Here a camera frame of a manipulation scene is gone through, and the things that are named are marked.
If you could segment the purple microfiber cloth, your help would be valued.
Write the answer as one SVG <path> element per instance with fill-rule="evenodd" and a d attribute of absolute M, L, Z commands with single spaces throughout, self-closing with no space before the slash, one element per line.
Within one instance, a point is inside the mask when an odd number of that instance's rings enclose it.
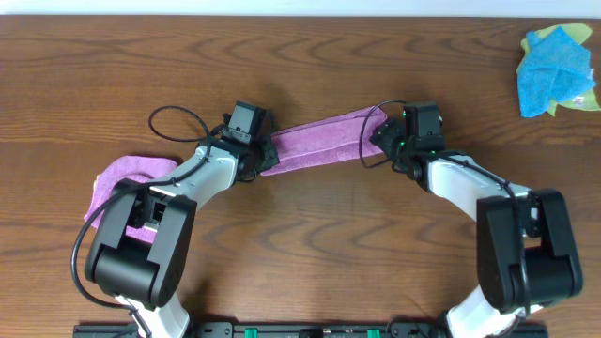
<path fill-rule="evenodd" d="M 261 176 L 356 160 L 362 124 L 371 107 L 300 125 L 271 136 L 279 163 Z"/>

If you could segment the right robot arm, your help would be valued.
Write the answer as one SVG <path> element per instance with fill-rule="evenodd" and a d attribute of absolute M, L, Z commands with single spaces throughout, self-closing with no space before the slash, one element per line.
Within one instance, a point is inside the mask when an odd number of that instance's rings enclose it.
<path fill-rule="evenodd" d="M 529 317 L 583 288 L 568 209 L 555 189 L 503 179 L 467 153 L 449 149 L 433 102 L 404 102 L 361 141 L 379 148 L 393 171 L 451 202 L 476 223 L 477 287 L 437 321 L 390 323 L 392 337 L 546 337 Z"/>

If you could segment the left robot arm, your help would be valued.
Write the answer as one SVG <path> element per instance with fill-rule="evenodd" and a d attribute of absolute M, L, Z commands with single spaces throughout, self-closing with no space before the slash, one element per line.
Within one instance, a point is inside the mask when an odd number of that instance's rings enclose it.
<path fill-rule="evenodd" d="M 237 102 L 223 124 L 193 139 L 191 157 L 145 183 L 123 178 L 95 210 L 99 227 L 85 260 L 85 278 L 125 309 L 141 337 L 187 337 L 191 317 L 177 287 L 185 269 L 196 212 L 237 182 L 251 182 L 279 159 L 266 109 Z"/>

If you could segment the folded purple cloth stack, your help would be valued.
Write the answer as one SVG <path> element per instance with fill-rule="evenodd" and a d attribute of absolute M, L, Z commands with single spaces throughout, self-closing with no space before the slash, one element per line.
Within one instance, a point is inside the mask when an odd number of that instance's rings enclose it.
<path fill-rule="evenodd" d="M 177 162 L 167 158 L 132 155 L 118 158 L 97 175 L 84 220 L 87 221 L 92 213 L 110 197 L 112 189 L 120 180 L 127 178 L 138 183 L 145 183 L 151 179 L 163 177 L 176 168 Z"/>

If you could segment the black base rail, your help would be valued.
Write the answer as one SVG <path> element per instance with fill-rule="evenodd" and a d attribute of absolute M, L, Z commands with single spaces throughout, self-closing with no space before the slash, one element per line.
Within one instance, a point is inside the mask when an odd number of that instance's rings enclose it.
<path fill-rule="evenodd" d="M 84 324 L 73 327 L 74 338 L 142 337 L 135 323 Z M 183 337 L 190 338 L 426 338 L 451 337 L 442 324 L 427 321 L 396 321 L 387 325 L 293 325 L 204 322 L 193 324 Z M 548 338 L 542 324 L 519 324 L 501 337 Z"/>

